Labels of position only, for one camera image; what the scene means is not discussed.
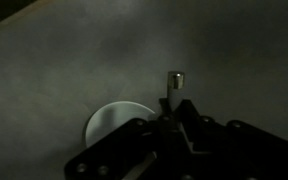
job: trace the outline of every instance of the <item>gray background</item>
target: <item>gray background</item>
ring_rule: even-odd
[[[201,114],[288,140],[288,0],[53,0],[0,27],[0,179],[63,179],[90,115],[157,110],[169,70]]]

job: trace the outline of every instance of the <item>gray surface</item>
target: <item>gray surface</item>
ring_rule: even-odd
[[[158,109],[168,70],[202,114],[288,139],[288,1],[54,0],[0,29],[0,179],[63,179],[89,116]]]

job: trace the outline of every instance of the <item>metal mechanism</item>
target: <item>metal mechanism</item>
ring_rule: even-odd
[[[242,121],[223,126],[201,116],[190,100],[156,121],[131,119],[65,166],[66,180],[119,180],[147,154],[156,155],[136,179],[288,180],[288,142]]]

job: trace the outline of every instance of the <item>white disc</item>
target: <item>white disc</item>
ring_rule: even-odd
[[[90,147],[133,118],[151,120],[154,111],[134,102],[108,104],[94,113],[85,131],[86,146]]]

